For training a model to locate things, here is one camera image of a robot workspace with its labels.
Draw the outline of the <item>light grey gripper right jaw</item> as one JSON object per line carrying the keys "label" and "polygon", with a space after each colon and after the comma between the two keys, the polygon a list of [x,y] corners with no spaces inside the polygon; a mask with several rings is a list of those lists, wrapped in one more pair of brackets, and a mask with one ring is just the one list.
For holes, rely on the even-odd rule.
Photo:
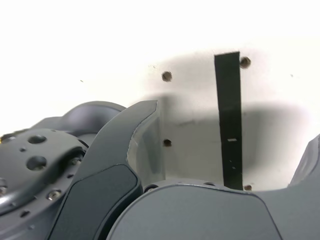
{"label": "light grey gripper right jaw", "polygon": [[317,240],[320,139],[311,140],[290,185],[239,191],[192,184],[157,188],[116,220],[109,240]]}

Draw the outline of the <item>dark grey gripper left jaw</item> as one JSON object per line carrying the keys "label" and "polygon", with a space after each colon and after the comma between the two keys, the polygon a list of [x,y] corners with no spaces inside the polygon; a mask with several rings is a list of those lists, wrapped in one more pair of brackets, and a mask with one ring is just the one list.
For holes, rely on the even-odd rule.
{"label": "dark grey gripper left jaw", "polygon": [[50,240],[105,240],[121,213],[165,178],[156,100],[120,112],[96,135],[67,190]]}

